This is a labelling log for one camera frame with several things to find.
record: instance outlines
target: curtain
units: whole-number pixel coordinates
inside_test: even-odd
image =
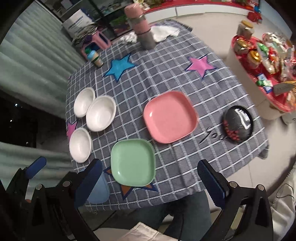
[[[65,119],[68,78],[84,63],[61,22],[33,2],[0,45],[0,89]]]
[[[0,142],[0,179],[6,189],[19,168],[28,167],[38,157],[44,156],[46,166],[30,181],[26,198],[31,199],[37,184],[54,187],[69,172],[73,171],[70,156],[66,153],[21,147]]]

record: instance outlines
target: metal screw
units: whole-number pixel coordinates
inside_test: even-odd
[[[263,191],[263,190],[264,190],[264,186],[263,186],[263,185],[261,185],[261,184],[259,184],[259,185],[258,185],[258,188],[259,188],[259,190],[261,190],[261,191]]]
[[[63,186],[64,186],[64,187],[68,187],[68,186],[70,186],[70,184],[71,184],[70,181],[64,181],[64,182],[63,182]]]
[[[236,182],[230,182],[229,185],[233,188],[236,188],[237,187],[237,183]]]
[[[35,188],[36,190],[40,190],[42,188],[42,184],[38,184]]]

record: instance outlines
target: dark pants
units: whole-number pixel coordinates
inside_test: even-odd
[[[211,226],[209,203],[205,191],[202,191],[173,202],[136,209],[113,227],[131,229],[142,222],[158,230],[168,214],[173,215],[174,219],[164,234],[178,239],[184,217],[181,235],[183,241],[200,240]]]

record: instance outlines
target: star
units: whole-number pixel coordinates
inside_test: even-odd
[[[75,121],[73,124],[70,124],[69,122],[67,122],[67,127],[68,127],[67,128],[67,137],[68,137],[69,141],[70,141],[70,137],[71,137],[73,131],[75,131],[75,129],[76,129],[77,122],[78,121]]]
[[[129,62],[130,56],[131,53],[124,56],[122,59],[113,59],[111,61],[111,68],[104,74],[104,76],[114,75],[116,82],[118,82],[125,70],[137,66],[136,64]]]
[[[215,67],[207,62],[207,56],[204,56],[200,59],[189,57],[190,62],[192,63],[186,71],[197,71],[200,76],[203,78],[205,76],[206,70],[215,69]]]
[[[111,172],[111,167],[106,168],[103,172],[110,175],[111,177],[113,177],[112,172]],[[120,184],[120,191],[121,191],[122,200],[126,199],[127,196],[132,192],[132,190],[134,188],[136,188],[136,187],[130,187],[130,186],[125,186],[125,185]],[[152,183],[150,183],[144,187],[137,187],[137,188],[158,192],[158,190],[156,189],[156,187]]]

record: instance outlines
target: green plate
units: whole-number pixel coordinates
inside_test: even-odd
[[[153,146],[144,139],[117,142],[111,150],[111,171],[121,185],[144,187],[155,177]]]

